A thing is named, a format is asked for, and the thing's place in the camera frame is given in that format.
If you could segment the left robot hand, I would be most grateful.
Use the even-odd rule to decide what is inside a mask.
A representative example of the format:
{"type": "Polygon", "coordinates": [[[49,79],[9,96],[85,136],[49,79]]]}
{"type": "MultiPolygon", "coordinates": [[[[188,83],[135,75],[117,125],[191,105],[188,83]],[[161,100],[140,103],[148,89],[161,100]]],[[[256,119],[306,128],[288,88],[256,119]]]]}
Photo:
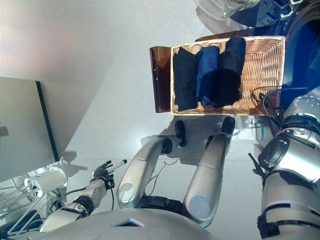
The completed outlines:
{"type": "Polygon", "coordinates": [[[108,178],[115,170],[125,165],[128,161],[126,159],[112,163],[111,160],[108,160],[104,164],[97,167],[92,173],[92,180],[97,179],[106,179],[108,178]]]}

